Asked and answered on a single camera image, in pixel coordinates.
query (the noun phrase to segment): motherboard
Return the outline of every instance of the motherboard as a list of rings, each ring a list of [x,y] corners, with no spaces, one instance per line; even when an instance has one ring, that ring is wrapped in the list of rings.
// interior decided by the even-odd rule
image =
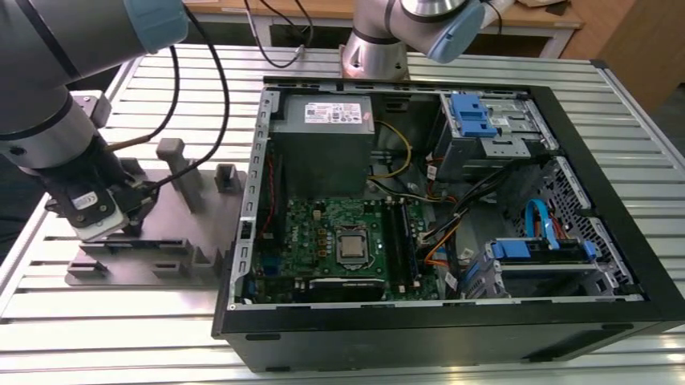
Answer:
[[[359,301],[435,299],[435,275],[416,259],[424,230],[418,202],[289,200],[283,247],[256,259],[256,300],[297,302],[297,293],[325,292],[317,302],[336,302],[343,287]]]

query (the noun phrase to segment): yellow cable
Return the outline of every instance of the yellow cable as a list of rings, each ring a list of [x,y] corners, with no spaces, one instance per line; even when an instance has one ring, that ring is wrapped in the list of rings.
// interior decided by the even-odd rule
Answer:
[[[377,124],[385,126],[387,128],[389,128],[392,130],[392,132],[396,133],[396,136],[399,136],[399,139],[401,139],[401,142],[404,142],[404,146],[407,147],[407,158],[404,159],[404,164],[401,165],[401,167],[399,167],[399,169],[396,171],[391,172],[389,174],[372,175],[368,177],[368,179],[384,179],[384,178],[389,178],[389,177],[395,176],[396,174],[399,174],[401,171],[404,171],[407,169],[408,164],[411,163],[411,144],[408,143],[407,138],[399,132],[399,130],[396,128],[393,128],[388,123],[381,122],[379,120],[376,120],[375,122]]]

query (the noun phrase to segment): aluminum workbench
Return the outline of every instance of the aluminum workbench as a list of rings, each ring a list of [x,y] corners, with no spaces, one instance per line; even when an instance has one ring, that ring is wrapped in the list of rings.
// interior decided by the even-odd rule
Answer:
[[[180,137],[199,158],[221,116],[217,72],[203,46],[179,46],[181,93],[160,137]],[[269,48],[275,59],[289,49]],[[245,169],[264,75],[337,77],[337,52],[309,50],[275,70],[256,48],[220,47],[231,90],[229,134],[213,160]],[[610,71],[586,61],[462,57],[438,65],[410,55],[415,80],[524,83],[550,87],[685,292],[685,160]],[[122,66],[108,97],[109,142],[146,134],[162,119],[173,87],[169,52]],[[145,168],[164,168],[154,145],[129,148]],[[212,163],[204,168],[213,168]],[[69,287],[78,248],[65,220],[41,205],[0,269],[0,383],[685,383],[685,327],[638,337],[566,363],[253,374],[224,341],[209,337],[216,290]]]

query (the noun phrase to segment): cpu socket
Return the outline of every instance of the cpu socket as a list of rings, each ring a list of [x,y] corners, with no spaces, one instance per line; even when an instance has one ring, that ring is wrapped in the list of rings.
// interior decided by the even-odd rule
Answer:
[[[356,270],[368,263],[368,238],[365,229],[336,231],[336,262]]]

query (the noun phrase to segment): ram slot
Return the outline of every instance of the ram slot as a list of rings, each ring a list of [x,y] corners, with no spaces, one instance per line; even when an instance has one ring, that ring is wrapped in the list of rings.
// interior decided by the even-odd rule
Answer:
[[[389,275],[391,290],[403,294],[411,287],[411,271],[407,264],[403,244],[401,209],[395,203],[383,205],[383,243],[385,244],[387,273]]]
[[[416,263],[416,244],[414,243],[414,237],[411,234],[411,222],[408,218],[407,205],[399,205],[400,215],[401,215],[401,252],[403,257],[407,261],[408,272],[411,274],[411,283],[412,286],[418,284],[418,263]]]

